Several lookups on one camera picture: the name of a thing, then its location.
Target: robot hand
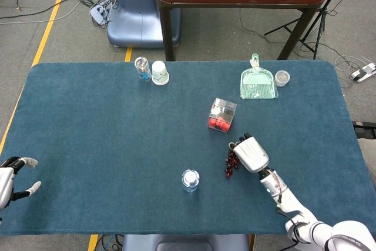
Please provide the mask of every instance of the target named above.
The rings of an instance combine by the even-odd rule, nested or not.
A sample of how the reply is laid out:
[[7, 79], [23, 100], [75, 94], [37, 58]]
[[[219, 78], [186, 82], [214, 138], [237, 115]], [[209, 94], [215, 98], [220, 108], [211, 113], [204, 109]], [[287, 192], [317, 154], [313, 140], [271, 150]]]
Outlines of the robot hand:
[[[268, 167], [268, 155], [249, 133], [245, 133], [240, 142], [230, 142], [229, 148], [247, 170], [259, 174], [260, 182], [277, 204], [277, 212], [289, 218], [285, 228], [289, 238], [294, 241], [290, 247], [307, 251], [376, 251], [376, 242], [362, 223], [348, 220], [331, 227], [318, 221], [277, 172]], [[286, 213], [296, 215], [290, 218]]]
[[28, 197], [38, 190], [42, 182], [36, 182], [31, 188], [22, 192], [14, 192], [13, 188], [18, 171], [25, 165], [34, 168], [37, 164], [38, 161], [32, 158], [11, 157], [0, 165], [0, 210], [8, 207], [11, 201]]

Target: floor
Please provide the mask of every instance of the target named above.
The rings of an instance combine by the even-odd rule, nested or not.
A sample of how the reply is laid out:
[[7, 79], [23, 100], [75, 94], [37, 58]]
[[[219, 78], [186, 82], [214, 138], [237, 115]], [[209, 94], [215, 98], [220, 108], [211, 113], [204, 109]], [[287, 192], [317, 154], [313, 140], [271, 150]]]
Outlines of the floor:
[[[0, 0], [0, 17], [20, 13], [16, 10], [15, 1]], [[33, 13], [51, 6], [55, 1], [20, 0], [20, 5], [23, 13]], [[376, 61], [376, 6], [373, 4], [374, 0], [343, 0], [336, 9], [337, 15], [327, 17], [321, 42], [342, 55], [364, 56]], [[75, 5], [75, 1], [63, 3], [57, 17], [64, 16]], [[88, 12], [87, 7], [79, 5], [71, 15], [53, 23], [40, 62], [124, 61], [126, 50], [111, 46], [106, 31], [93, 26]], [[50, 14], [51, 11], [30, 17], [2, 19], [0, 22], [40, 21], [48, 19]], [[241, 10], [244, 26], [261, 34], [297, 16], [299, 12], [291, 10]], [[0, 25], [0, 136], [6, 130], [46, 26], [47, 23]], [[179, 61], [246, 60], [256, 52], [261, 60], [271, 60], [276, 59], [287, 37], [286, 31], [278, 31], [268, 38], [279, 43], [270, 44], [254, 33], [243, 30], [238, 9], [185, 9], [182, 39], [176, 49], [176, 56]], [[310, 53], [300, 51], [299, 45], [296, 53], [290, 59], [311, 56]], [[134, 49], [132, 59], [141, 55], [150, 61], [164, 59], [162, 49]], [[320, 46], [320, 59], [334, 63], [337, 56], [328, 47]], [[350, 71], [338, 71], [338, 76], [343, 79], [347, 79], [349, 74]], [[344, 81], [341, 83], [343, 87], [349, 86]], [[375, 78], [343, 89], [344, 99], [354, 121], [376, 122], [374, 89]], [[361, 140], [360, 145], [368, 165], [375, 172], [375, 141]], [[0, 237], [3, 251], [87, 250], [88, 242], [89, 235]], [[288, 244], [286, 236], [257, 236], [255, 250], [278, 250]]]

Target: blue tablecloth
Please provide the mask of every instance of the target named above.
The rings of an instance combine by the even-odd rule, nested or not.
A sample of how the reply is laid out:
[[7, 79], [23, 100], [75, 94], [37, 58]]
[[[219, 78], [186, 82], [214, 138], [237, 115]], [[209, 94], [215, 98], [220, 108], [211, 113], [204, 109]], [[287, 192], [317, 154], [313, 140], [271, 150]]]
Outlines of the blue tablecloth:
[[[277, 99], [240, 98], [248, 62], [167, 63], [165, 86], [140, 81], [133, 64], [33, 67], [1, 159], [36, 158], [15, 187], [42, 186], [1, 212], [0, 233], [285, 233], [257, 174], [225, 178], [227, 144], [244, 132], [318, 219], [376, 232], [375, 191], [333, 67], [261, 64], [291, 74]], [[207, 127], [216, 97], [238, 104], [227, 134]], [[193, 194], [182, 189], [188, 168], [201, 176]]]

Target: green dustpan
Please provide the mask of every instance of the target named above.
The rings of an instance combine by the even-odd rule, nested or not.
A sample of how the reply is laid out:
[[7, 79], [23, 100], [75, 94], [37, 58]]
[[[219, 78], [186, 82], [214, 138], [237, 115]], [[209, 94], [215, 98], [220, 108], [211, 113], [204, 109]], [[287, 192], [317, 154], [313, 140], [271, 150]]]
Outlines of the green dustpan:
[[241, 73], [240, 97], [243, 99], [273, 99], [277, 96], [273, 74], [260, 68], [259, 56], [252, 54], [252, 68]]

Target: tripod stand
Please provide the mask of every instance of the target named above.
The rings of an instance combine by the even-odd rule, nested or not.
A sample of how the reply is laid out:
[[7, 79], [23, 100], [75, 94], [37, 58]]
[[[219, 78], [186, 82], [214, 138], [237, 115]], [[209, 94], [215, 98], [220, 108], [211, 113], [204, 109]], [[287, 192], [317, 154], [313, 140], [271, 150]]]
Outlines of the tripod stand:
[[[331, 1], [332, 0], [327, 0], [325, 2], [324, 6], [318, 9], [318, 15], [316, 16], [315, 20], [313, 21], [313, 23], [311, 24], [311, 26], [308, 28], [308, 30], [305, 33], [304, 37], [299, 40], [305, 47], [307, 47], [311, 52], [313, 52], [313, 59], [314, 60], [316, 59], [317, 50], [318, 50], [318, 44], [320, 42], [321, 35], [325, 31], [325, 19], [326, 19], [326, 16], [328, 14], [327, 8], [328, 8], [328, 6], [329, 6], [329, 4], [330, 4]], [[318, 27], [316, 45], [315, 45], [314, 48], [312, 48], [308, 44], [306, 44], [306, 39], [309, 36], [309, 34], [312, 31], [312, 29], [314, 28], [314, 26], [316, 25], [316, 23], [318, 22], [318, 20], [320, 20], [320, 26]], [[295, 19], [295, 20], [293, 20], [291, 22], [288, 22], [287, 24], [279, 26], [278, 28], [276, 28], [276, 29], [274, 29], [274, 30], [272, 30], [270, 32], [267, 32], [264, 35], [271, 34], [271, 33], [275, 32], [275, 31], [278, 31], [278, 30], [283, 29], [283, 28], [286, 29], [289, 33], [292, 33], [292, 31], [290, 30], [290, 28], [288, 26], [291, 25], [291, 24], [293, 24], [293, 23], [295, 23], [295, 22], [297, 22], [297, 21], [299, 21], [299, 18]]]

